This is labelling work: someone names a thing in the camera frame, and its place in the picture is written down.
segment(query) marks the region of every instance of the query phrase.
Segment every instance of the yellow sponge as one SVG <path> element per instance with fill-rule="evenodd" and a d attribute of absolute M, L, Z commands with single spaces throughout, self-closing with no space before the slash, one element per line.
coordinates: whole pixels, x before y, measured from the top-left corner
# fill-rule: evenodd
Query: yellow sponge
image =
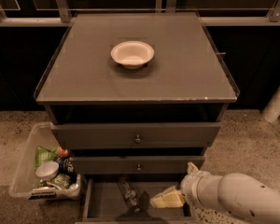
<path fill-rule="evenodd" d="M 150 204 L 155 208 L 177 208 L 185 203 L 180 190 L 172 186 L 150 199 Z"/>

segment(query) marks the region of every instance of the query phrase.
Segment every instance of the plastic bin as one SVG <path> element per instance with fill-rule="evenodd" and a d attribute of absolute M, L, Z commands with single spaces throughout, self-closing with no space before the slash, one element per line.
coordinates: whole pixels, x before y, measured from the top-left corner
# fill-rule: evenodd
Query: plastic bin
<path fill-rule="evenodd" d="M 50 123 L 37 123 L 31 130 L 25 150 L 22 153 L 16 174 L 9 187 L 9 195 L 14 198 L 25 199 L 72 199 L 79 200 L 81 193 L 81 175 L 77 175 L 77 187 L 75 189 L 57 190 L 38 188 L 39 178 L 35 175 L 35 149 L 42 146 L 52 149 L 58 146 L 58 142 L 51 133 Z"/>

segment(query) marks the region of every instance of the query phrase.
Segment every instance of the object in drawer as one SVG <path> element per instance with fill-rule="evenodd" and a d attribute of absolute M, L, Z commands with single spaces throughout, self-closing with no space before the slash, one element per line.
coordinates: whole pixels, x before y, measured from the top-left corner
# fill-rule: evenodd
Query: object in drawer
<path fill-rule="evenodd" d="M 121 176 L 118 181 L 118 186 L 127 206 L 134 210 L 134 212 L 139 212 L 140 207 L 138 195 L 131 182 L 128 180 L 128 177 L 125 175 Z"/>
<path fill-rule="evenodd" d="M 182 207 L 185 203 L 180 190 L 172 186 L 150 199 L 150 204 L 155 208 Z"/>
<path fill-rule="evenodd" d="M 58 174 L 50 181 L 47 181 L 47 184 L 59 190 L 69 189 L 71 184 L 71 177 L 65 174 Z"/>
<path fill-rule="evenodd" d="M 42 146 L 37 146 L 35 150 L 35 169 L 44 162 L 53 161 L 57 157 L 57 149 L 58 147 L 54 147 L 52 150 L 48 150 Z"/>
<path fill-rule="evenodd" d="M 61 156 L 57 156 L 54 161 L 56 161 L 59 164 L 59 172 L 61 174 L 69 175 L 72 179 L 72 181 L 75 181 L 77 178 L 77 173 L 75 172 L 74 166 L 72 162 L 70 162 L 69 157 L 63 158 Z"/>

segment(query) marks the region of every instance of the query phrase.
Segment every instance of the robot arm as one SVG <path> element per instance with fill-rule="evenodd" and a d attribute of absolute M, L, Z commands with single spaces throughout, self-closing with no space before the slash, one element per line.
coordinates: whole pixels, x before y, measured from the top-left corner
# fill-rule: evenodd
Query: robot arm
<path fill-rule="evenodd" d="M 280 193 L 251 176 L 211 175 L 193 168 L 180 188 L 189 205 L 214 209 L 252 223 L 280 224 Z"/>

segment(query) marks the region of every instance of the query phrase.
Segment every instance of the drawer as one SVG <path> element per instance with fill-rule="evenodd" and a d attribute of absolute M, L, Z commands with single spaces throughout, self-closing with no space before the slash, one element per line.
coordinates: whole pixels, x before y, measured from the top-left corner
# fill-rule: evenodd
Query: drawer
<path fill-rule="evenodd" d="M 215 140 L 219 122 L 105 123 L 51 125 L 63 148 L 206 147 Z"/>
<path fill-rule="evenodd" d="M 75 170 L 84 175 L 184 174 L 188 162 L 202 166 L 203 156 L 73 157 Z"/>
<path fill-rule="evenodd" d="M 143 182 L 132 181 L 133 188 L 139 197 L 140 211 L 129 211 L 123 200 L 116 181 L 89 180 L 82 223 L 135 223 L 135 224 L 198 224 L 193 206 L 187 204 L 183 208 L 153 208 L 149 200 L 165 189 L 176 186 L 178 181 Z"/>

